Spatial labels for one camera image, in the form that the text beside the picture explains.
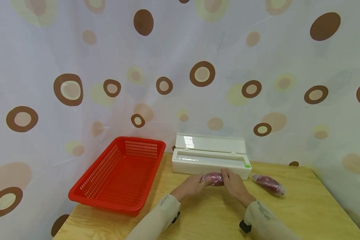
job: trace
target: white dispenser box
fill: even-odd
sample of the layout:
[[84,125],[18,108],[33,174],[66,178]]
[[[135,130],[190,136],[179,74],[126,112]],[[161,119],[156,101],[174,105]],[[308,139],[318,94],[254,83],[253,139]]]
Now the white dispenser box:
[[180,134],[176,135],[172,171],[206,174],[228,168],[247,180],[252,167],[242,138]]

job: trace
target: hand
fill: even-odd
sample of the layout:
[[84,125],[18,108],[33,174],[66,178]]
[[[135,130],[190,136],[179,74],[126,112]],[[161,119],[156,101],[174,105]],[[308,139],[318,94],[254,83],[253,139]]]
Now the hand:
[[236,198],[245,208],[247,208],[251,202],[256,201],[243,184],[243,180],[240,175],[233,173],[227,168],[221,169],[221,175],[224,179],[225,189]]
[[182,200],[187,197],[199,194],[206,186],[212,183],[211,179],[205,179],[203,182],[200,182],[202,177],[202,174],[188,177],[182,184],[171,192],[171,195],[179,202],[182,202]]

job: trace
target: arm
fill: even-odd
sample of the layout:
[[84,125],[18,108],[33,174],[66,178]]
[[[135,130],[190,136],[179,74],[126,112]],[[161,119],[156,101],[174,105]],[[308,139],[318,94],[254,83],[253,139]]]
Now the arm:
[[211,181],[200,183],[202,174],[188,177],[182,184],[175,188],[170,195],[166,195],[150,211],[125,240],[157,240],[160,234],[180,214],[180,203],[187,197],[200,193]]
[[299,240],[286,225],[280,222],[274,214],[261,202],[253,197],[238,174],[229,169],[222,169],[224,186],[247,210],[244,223],[251,225],[264,240]]

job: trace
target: wrapped meat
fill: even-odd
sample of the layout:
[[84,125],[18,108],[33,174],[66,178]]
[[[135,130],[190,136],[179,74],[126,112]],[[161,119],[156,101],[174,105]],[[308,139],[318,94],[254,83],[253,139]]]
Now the wrapped meat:
[[252,180],[276,196],[285,196],[285,188],[271,177],[253,174]]
[[210,184],[211,186],[215,186],[215,187],[224,186],[223,176],[221,175],[220,172],[207,173],[202,177],[200,182],[203,182],[206,178],[212,179],[212,183]]

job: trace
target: dispenser lid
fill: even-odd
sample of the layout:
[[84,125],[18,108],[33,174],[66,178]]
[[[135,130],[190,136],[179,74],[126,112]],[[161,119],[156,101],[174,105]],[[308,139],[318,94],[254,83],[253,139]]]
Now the dispenser lid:
[[175,147],[211,152],[235,152],[237,154],[246,154],[245,140],[243,138],[178,133],[176,135]]

